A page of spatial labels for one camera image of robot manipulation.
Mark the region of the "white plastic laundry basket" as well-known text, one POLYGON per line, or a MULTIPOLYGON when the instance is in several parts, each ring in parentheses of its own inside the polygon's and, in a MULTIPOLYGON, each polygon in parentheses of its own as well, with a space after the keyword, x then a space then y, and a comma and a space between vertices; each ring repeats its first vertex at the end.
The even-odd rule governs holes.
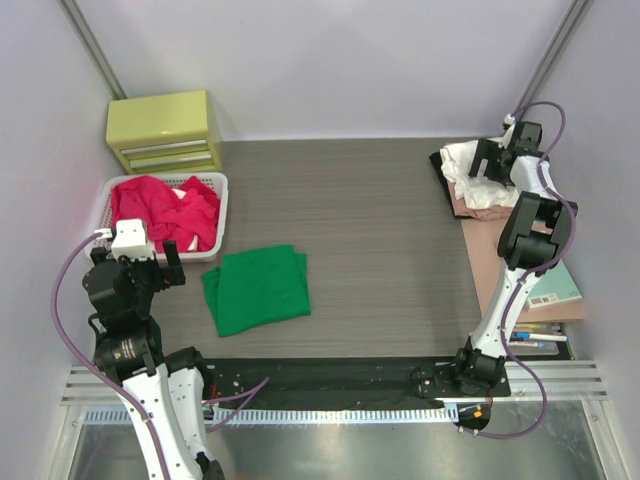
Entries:
MULTIPOLYGON (((187 262, 209 262, 215 259, 218 252, 221 249, 223 243, 223 237, 225 233, 225 224, 228 207, 229 185, 227 177, 219 172, 201 172, 196 174, 189 173, 165 173, 156 175, 133 175, 133 176, 119 176, 109 180, 100 194, 99 200, 92 212, 92 218, 90 220, 89 230, 95 231, 102 228, 110 228, 116 225, 112 222, 111 211, 111 189, 127 180, 131 180, 135 177, 152 176, 160 179, 169 186, 177 188, 185 182, 189 177, 195 176, 201 180, 206 186, 210 187, 218 194, 221 199, 221 209, 218 222, 217 244, 214 248, 206 252, 189 252, 180 253, 180 258, 187 262)), ((158 252, 158 256, 162 258, 162 253, 158 252)))

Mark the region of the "white t shirt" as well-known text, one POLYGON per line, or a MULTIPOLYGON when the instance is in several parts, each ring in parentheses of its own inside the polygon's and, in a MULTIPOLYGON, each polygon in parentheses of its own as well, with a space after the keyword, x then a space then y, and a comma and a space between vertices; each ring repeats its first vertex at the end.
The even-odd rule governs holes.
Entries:
POLYGON ((446 183, 453 186, 454 199, 463 200, 472 210, 513 207, 518 199, 515 187, 469 175, 477 146, 478 141, 471 140, 450 143, 439 150, 440 170, 446 183))

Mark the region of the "black t shirt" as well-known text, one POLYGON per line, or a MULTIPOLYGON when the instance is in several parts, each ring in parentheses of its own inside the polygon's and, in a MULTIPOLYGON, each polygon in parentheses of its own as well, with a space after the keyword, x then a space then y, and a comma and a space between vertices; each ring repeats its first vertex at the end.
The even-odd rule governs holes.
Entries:
POLYGON ((454 205, 453 202, 451 200, 451 194, 450 194, 450 190, 449 190, 449 184, 447 179, 445 178, 443 172, 442 172, 442 157, 439 151, 432 153, 429 156, 429 161, 431 163, 431 166, 433 167, 437 180, 441 186, 441 189, 443 191, 445 200, 451 210, 452 216, 456 217, 456 213, 455 213, 455 209, 454 209, 454 205))

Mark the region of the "green t shirt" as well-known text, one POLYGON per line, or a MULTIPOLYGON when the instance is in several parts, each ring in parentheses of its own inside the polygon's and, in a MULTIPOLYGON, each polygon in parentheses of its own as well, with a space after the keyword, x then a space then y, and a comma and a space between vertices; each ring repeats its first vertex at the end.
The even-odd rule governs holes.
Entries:
POLYGON ((307 272, 307 255, 292 245, 224 256, 220 266, 201 275, 218 335, 310 315, 307 272))

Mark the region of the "pink t shirt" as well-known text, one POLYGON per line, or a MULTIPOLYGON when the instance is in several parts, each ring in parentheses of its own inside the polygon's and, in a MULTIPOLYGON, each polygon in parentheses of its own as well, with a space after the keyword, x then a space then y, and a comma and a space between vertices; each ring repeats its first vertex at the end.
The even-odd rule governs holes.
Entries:
POLYGON ((491 221, 507 218, 515 206, 518 192, 484 178, 472 178, 461 185, 448 181, 456 218, 491 221))

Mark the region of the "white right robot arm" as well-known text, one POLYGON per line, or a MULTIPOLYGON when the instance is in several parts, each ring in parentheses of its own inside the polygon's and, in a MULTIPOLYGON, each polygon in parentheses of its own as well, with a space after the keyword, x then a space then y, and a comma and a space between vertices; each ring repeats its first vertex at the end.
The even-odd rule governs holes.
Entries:
POLYGON ((502 272, 487 312, 456 354, 451 383, 460 394, 489 392, 501 383, 510 357, 509 339, 525 302, 540 278, 554 268, 570 246, 578 207, 557 191, 548 155, 539 150, 542 126, 508 115, 498 141, 481 139, 470 169, 514 186, 519 197, 499 237, 502 272))

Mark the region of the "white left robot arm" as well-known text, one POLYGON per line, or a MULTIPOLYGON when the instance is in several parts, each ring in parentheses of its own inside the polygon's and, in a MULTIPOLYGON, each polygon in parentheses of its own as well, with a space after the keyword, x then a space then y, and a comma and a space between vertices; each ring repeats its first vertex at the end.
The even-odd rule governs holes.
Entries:
POLYGON ((166 355, 152 317, 156 293, 186 277, 174 242, 167 264, 154 255, 133 260, 92 249, 94 263, 82 285, 95 309, 93 363, 125 406, 151 479, 221 479, 222 467, 206 441, 202 400, 212 375, 201 353, 188 347, 166 355))

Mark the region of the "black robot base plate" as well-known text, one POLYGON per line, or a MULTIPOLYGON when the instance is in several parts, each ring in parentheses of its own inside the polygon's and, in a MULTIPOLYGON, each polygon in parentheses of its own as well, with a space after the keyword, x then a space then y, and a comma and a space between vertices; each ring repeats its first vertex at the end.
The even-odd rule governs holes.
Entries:
POLYGON ((267 391, 295 395, 305 392, 371 394, 377 391, 416 393, 420 398, 494 398, 511 394, 507 374, 501 372, 487 386, 473 378, 467 385, 450 356, 344 358, 208 358, 217 392, 249 389, 268 377, 267 391))

